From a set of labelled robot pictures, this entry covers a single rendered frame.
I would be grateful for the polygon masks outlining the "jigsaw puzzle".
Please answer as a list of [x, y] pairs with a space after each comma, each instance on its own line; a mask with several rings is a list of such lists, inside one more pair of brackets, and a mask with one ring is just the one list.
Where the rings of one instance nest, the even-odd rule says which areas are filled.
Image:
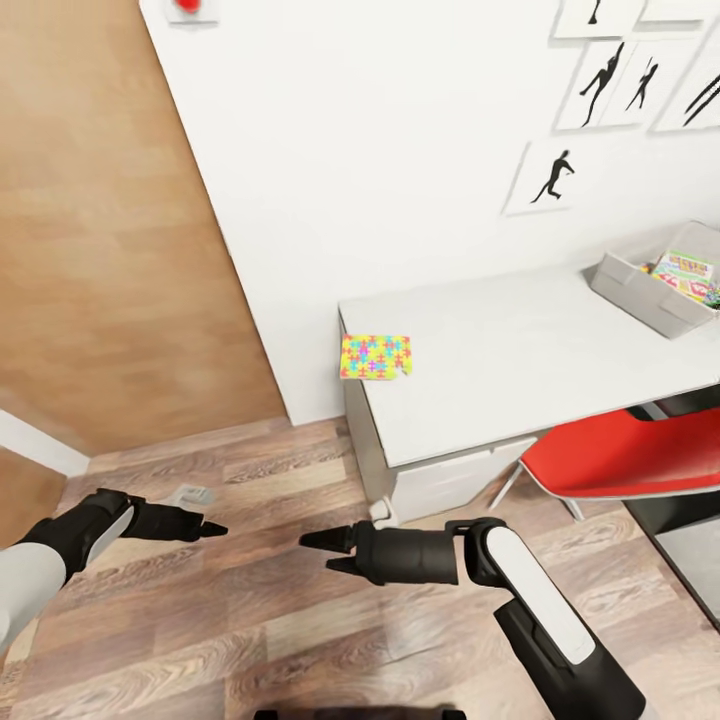
[[345, 335], [341, 379], [395, 380], [395, 367], [413, 372], [410, 336]]

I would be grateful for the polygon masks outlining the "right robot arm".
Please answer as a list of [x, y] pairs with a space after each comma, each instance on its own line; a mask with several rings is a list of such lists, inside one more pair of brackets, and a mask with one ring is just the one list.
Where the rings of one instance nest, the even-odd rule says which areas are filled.
[[[494, 618], [555, 720], [663, 720], [540, 566], [516, 530], [496, 517], [448, 520], [446, 530], [402, 529], [388, 497], [372, 520], [304, 534], [301, 546], [349, 554], [326, 568], [376, 586], [459, 584], [454, 536], [475, 585], [514, 598]], [[350, 556], [356, 547], [356, 557]]]

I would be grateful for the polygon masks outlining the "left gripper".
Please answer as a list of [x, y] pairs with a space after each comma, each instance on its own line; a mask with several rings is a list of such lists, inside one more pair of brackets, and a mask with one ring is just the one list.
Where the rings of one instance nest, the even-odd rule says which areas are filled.
[[180, 507], [158, 506], [160, 520], [152, 534], [144, 538], [156, 538], [157, 541], [188, 541], [194, 543], [200, 538], [228, 534], [228, 526], [220, 526], [204, 521], [204, 513], [183, 511]]

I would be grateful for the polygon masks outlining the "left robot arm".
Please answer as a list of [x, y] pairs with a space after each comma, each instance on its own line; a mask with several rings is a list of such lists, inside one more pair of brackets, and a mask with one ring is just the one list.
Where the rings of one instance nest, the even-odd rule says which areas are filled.
[[228, 534], [228, 526], [204, 521], [188, 504], [212, 504], [204, 486], [183, 485], [162, 503], [126, 491], [98, 488], [79, 506], [41, 519], [24, 539], [0, 551], [0, 655], [66, 585], [117, 537], [188, 541]]

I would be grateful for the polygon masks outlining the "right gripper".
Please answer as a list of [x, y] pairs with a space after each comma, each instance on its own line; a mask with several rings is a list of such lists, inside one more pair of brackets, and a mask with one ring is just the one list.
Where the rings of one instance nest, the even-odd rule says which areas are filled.
[[[372, 520], [304, 534], [301, 546], [349, 554], [327, 559], [326, 568], [384, 583], [427, 584], [421, 529], [377, 529]], [[350, 556], [356, 547], [356, 557]]]

